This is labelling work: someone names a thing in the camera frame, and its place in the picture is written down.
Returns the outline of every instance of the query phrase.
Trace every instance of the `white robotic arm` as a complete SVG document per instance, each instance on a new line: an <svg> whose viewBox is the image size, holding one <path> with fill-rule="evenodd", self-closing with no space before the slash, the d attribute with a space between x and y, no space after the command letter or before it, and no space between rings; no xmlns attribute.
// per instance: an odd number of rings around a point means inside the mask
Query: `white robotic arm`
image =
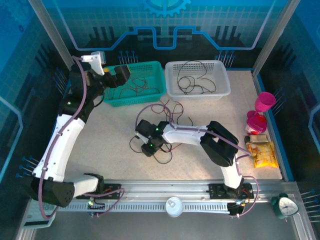
<svg viewBox="0 0 320 240"><path fill-rule="evenodd" d="M162 137L167 143L191 144L201 147L201 138L206 133L198 130L208 130L207 126L182 126L177 124L173 125L175 128L168 124L163 130ZM177 130L177 128L193 128L196 131ZM233 160L233 164L231 166L219 166L223 174L224 185L232 189L237 189L242 180L242 177L238 175L236 164L237 163L235 162L235 160Z"/></svg>
<svg viewBox="0 0 320 240"><path fill-rule="evenodd" d="M124 85L130 77L130 70L126 65L115 67L115 75L104 72L101 66L104 62L103 52L93 52L81 59L81 65L75 64L71 68L70 91L59 106L54 132L45 153L32 176L25 176L22 180L33 199L38 200L38 196L41 196L43 202L60 207L66 207L79 195L103 192L102 176L85 173L78 179L65 182L65 170L76 139L95 107L94 99L103 95L108 87Z"/></svg>
<svg viewBox="0 0 320 240"><path fill-rule="evenodd" d="M236 166L237 149L222 140L215 141L213 136L205 131L213 131L226 138L233 144L238 144L238 139L227 131L218 122L212 121L204 126L183 126L160 122L158 126L145 120L136 127L135 134L143 140L141 149L146 156L152 156L162 144L191 144L202 147L210 159L217 164L222 171L224 185L228 189L237 192L243 183L242 176L238 174Z"/></svg>

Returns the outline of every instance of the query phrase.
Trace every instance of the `table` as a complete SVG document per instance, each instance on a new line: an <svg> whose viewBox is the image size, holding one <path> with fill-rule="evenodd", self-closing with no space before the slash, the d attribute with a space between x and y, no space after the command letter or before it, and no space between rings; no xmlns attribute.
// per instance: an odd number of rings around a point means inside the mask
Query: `table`
<svg viewBox="0 0 320 240"><path fill-rule="evenodd" d="M179 124L190 125L190 117L195 126L207 125L210 121L220 122L239 139L239 146L245 148L244 137L247 112L254 110L257 92L250 71L228 71L231 93L217 101L183 101L184 114ZM80 176L83 173L103 175L113 180L222 180L220 168L215 165L205 151L194 145L181 145L175 149L170 163L162 165L153 157L135 153L129 147L134 136L135 120L138 112L149 103L112 107L102 103L94 109L79 134L69 161L65 176ZM165 114L155 114L150 109L140 117L153 124L165 120ZM142 141L134 140L132 147L141 146ZM160 161L165 162L169 154L157 152ZM278 168L254 168L249 157L240 160L243 175L251 175L260 180L282 179Z"/></svg>

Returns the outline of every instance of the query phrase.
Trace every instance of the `snack bag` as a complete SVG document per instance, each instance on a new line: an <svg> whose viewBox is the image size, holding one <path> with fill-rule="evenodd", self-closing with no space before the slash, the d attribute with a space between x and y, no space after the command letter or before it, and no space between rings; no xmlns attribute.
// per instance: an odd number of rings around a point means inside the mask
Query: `snack bag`
<svg viewBox="0 0 320 240"><path fill-rule="evenodd" d="M254 168L273 167L279 168L275 145L272 141L265 143L247 142L246 148L252 153Z"/></svg>

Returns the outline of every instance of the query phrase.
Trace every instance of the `alarm clock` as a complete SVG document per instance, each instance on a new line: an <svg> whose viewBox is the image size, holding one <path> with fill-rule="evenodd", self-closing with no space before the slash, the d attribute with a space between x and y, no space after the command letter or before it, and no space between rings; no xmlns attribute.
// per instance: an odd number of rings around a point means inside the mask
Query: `alarm clock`
<svg viewBox="0 0 320 240"><path fill-rule="evenodd" d="M273 197L271 199L271 204L275 215L279 219L291 217L299 212L298 205L285 193Z"/></svg>

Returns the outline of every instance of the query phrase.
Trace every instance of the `blue wall panel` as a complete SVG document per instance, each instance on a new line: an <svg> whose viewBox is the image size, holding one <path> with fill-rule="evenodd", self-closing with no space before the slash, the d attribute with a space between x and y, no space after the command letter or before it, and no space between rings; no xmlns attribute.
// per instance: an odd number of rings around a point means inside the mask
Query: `blue wall panel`
<svg viewBox="0 0 320 240"><path fill-rule="evenodd" d="M250 68L286 2L46 0L44 4L71 51L105 51L108 65L122 63L120 51L135 51L139 61L162 65L216 59L236 51L233 67Z"/></svg>
<svg viewBox="0 0 320 240"><path fill-rule="evenodd" d="M53 76L68 72L27 0L0 1L0 19L0 233L11 240L28 200L19 166L44 153L62 99Z"/></svg>
<svg viewBox="0 0 320 240"><path fill-rule="evenodd" d="M301 0L261 70L265 88L278 93L277 127L294 178L319 186L320 2Z"/></svg>

